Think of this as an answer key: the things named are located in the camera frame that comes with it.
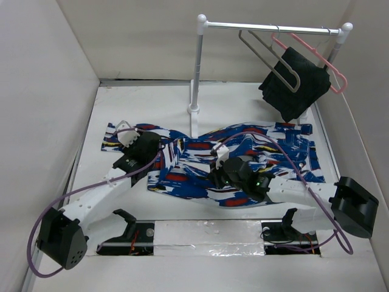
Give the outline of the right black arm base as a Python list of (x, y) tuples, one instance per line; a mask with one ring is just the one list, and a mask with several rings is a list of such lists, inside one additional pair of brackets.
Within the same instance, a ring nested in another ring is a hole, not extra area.
[(316, 234), (302, 234), (291, 226), (296, 211), (297, 208), (289, 209), (281, 221), (261, 222), (260, 238), (264, 241), (265, 255), (321, 255)]

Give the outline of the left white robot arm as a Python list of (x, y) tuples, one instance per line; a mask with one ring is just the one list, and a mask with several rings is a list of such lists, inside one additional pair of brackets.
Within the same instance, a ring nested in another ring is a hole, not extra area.
[(152, 169), (162, 149), (161, 136), (146, 131), (123, 149), (120, 157), (96, 186), (79, 199), (42, 217), (37, 247), (69, 270), (88, 252), (97, 252), (111, 239), (132, 240), (136, 218), (120, 207), (122, 196)]

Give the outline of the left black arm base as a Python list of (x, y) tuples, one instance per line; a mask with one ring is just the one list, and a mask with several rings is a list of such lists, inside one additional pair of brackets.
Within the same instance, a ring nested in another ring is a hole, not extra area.
[(118, 236), (108, 238), (97, 246), (100, 256), (152, 256), (154, 254), (155, 221), (138, 221), (123, 209), (114, 215), (125, 222), (125, 228)]

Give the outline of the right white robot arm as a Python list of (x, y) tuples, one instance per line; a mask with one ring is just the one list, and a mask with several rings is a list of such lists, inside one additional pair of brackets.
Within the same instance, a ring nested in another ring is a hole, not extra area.
[(343, 176), (332, 184), (302, 182), (255, 172), (240, 157), (211, 163), (208, 178), (219, 189), (234, 187), (259, 203), (300, 204), (282, 219), (281, 232), (287, 239), (336, 227), (359, 238), (373, 235), (379, 201), (352, 178)]

